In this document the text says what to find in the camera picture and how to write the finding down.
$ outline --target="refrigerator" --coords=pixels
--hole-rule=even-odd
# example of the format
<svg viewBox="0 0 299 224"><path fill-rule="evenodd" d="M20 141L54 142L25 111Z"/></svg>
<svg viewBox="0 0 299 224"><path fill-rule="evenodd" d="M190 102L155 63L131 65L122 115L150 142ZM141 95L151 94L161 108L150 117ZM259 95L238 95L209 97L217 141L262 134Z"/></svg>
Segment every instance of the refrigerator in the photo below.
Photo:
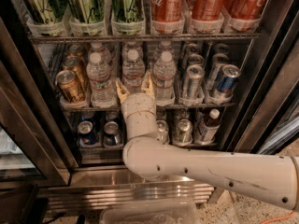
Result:
<svg viewBox="0 0 299 224"><path fill-rule="evenodd" d="M221 112L217 145L207 149L250 153L266 149L274 154L297 137L296 132L288 133L288 140L269 148L279 127L288 130L285 125L295 117L290 120L298 97L298 1L268 0L255 33L151 35L147 30L134 36L146 44L145 56L162 40L177 44L177 54L183 41L223 42L230 46L231 59L242 73L233 100L189 107L192 113L203 107L216 107ZM49 215L101 210L136 200L190 197L201 204L219 199L222 189L198 180L170 175L149 182L131 173L123 163L121 148L82 148L78 144L81 112L96 111L103 122L106 111L121 107L61 106L55 76L66 46L113 43L120 57L122 43L132 40L131 36L34 37L26 25L28 15L22 0L1 0L1 5L0 138L6 140L0 156L1 189L37 184L41 187L38 196L50 200ZM171 117L175 110L185 107L169 105L167 115Z"/></svg>

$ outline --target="white bottle cap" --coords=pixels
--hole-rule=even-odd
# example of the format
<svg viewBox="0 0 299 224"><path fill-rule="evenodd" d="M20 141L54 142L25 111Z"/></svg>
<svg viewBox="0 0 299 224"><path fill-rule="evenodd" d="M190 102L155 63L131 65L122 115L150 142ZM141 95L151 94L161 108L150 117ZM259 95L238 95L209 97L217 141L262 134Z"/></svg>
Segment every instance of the white bottle cap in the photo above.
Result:
<svg viewBox="0 0 299 224"><path fill-rule="evenodd" d="M100 49L102 48L103 44L101 42L93 42L91 43L93 49Z"/></svg>
<svg viewBox="0 0 299 224"><path fill-rule="evenodd" d="M130 49L128 52L128 59L131 61L135 61L138 59L138 51L135 49Z"/></svg>
<svg viewBox="0 0 299 224"><path fill-rule="evenodd" d="M160 43L162 46L166 46L166 47L171 45L171 41L161 41Z"/></svg>
<svg viewBox="0 0 299 224"><path fill-rule="evenodd" d="M91 55L90 55L90 62L91 63L100 63L102 61L102 57L99 53L97 52L93 52Z"/></svg>
<svg viewBox="0 0 299 224"><path fill-rule="evenodd" d="M135 41L128 41L128 44L129 44L130 46L133 46L133 45L136 44L136 42L135 42Z"/></svg>
<svg viewBox="0 0 299 224"><path fill-rule="evenodd" d="M216 108L213 108L210 112L209 112L209 116L212 117L213 119L216 119L219 117L219 110Z"/></svg>
<svg viewBox="0 0 299 224"><path fill-rule="evenodd" d="M172 54L169 51L164 51L161 54L161 59L164 62L169 63L172 60Z"/></svg>

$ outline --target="floor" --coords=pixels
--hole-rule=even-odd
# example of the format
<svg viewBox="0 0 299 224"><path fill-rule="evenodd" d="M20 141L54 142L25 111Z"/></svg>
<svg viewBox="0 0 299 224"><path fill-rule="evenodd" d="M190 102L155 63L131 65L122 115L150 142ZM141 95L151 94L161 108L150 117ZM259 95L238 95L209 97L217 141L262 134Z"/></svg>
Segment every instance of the floor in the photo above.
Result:
<svg viewBox="0 0 299 224"><path fill-rule="evenodd" d="M299 140L283 149L279 155L299 156ZM288 215L291 211L274 205L263 203L243 195L224 191L215 204L204 204L198 209L200 224L259 224L263 221ZM99 223L99 212L82 213L86 219L85 224ZM76 224L76 217L60 217L52 224ZM275 223L298 224L299 213L285 220Z"/></svg>

